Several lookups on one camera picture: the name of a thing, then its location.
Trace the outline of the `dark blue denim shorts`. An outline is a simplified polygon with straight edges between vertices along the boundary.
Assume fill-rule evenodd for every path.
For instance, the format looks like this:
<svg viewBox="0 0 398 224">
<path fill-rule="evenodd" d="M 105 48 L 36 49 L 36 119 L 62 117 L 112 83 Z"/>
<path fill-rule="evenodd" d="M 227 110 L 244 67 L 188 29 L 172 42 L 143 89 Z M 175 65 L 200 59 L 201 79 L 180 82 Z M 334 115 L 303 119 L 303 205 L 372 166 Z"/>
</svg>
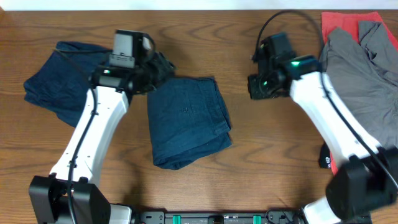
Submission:
<svg viewBox="0 0 398 224">
<path fill-rule="evenodd" d="M 214 78 L 174 78 L 147 96 L 155 166 L 179 170 L 232 144 L 231 122 Z"/>
</svg>

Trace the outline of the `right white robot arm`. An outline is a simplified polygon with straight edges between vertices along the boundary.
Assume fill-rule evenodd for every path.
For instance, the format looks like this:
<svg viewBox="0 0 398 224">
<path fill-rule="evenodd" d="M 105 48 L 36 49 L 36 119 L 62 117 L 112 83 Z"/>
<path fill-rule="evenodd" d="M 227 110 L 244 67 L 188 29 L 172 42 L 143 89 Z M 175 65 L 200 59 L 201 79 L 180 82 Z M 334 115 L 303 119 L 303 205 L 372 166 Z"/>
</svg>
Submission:
<svg viewBox="0 0 398 224">
<path fill-rule="evenodd" d="M 397 148 L 385 149 L 354 118 L 318 60 L 293 52 L 252 56 L 252 99 L 289 96 L 308 115 L 338 169 L 325 196 L 303 207 L 299 221 L 342 223 L 397 202 Z"/>
</svg>

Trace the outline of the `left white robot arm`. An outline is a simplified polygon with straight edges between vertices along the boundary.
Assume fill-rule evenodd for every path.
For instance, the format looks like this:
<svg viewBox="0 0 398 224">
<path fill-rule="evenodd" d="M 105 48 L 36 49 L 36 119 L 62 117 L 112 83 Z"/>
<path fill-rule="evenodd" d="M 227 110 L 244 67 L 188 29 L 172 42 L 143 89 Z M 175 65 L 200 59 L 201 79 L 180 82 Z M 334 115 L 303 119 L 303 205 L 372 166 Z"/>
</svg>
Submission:
<svg viewBox="0 0 398 224">
<path fill-rule="evenodd" d="M 103 161 L 133 95 L 155 91 L 175 66 L 152 51 L 135 67 L 129 57 L 110 55 L 89 76 L 90 88 L 67 148 L 50 174 L 34 176 L 29 197 L 38 223 L 139 223 L 128 205 L 110 203 L 98 188 Z"/>
</svg>

